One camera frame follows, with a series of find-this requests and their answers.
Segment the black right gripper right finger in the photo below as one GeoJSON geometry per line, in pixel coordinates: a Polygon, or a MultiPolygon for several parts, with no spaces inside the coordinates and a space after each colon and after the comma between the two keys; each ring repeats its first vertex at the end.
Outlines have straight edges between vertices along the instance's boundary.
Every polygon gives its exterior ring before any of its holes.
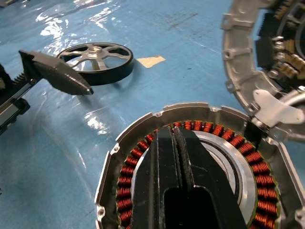
{"type": "Polygon", "coordinates": [[[246,223],[229,181],[193,131],[173,131],[182,179],[183,228],[245,229],[246,223]]]}

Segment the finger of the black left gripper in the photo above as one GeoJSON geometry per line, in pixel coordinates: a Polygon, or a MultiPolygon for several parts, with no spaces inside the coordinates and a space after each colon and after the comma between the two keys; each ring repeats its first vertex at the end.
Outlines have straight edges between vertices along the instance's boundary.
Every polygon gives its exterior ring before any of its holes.
{"type": "Polygon", "coordinates": [[[90,84],[63,60],[34,51],[20,50],[19,54],[25,77],[31,83],[45,79],[53,88],[67,94],[93,94],[90,84]]]}

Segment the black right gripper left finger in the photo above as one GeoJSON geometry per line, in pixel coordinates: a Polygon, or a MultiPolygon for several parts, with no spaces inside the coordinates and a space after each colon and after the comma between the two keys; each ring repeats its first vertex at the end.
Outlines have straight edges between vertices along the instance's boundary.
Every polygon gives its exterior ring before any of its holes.
{"type": "Polygon", "coordinates": [[[136,168],[132,229],[183,229],[184,199],[181,149],[185,130],[162,128],[136,168]]]}

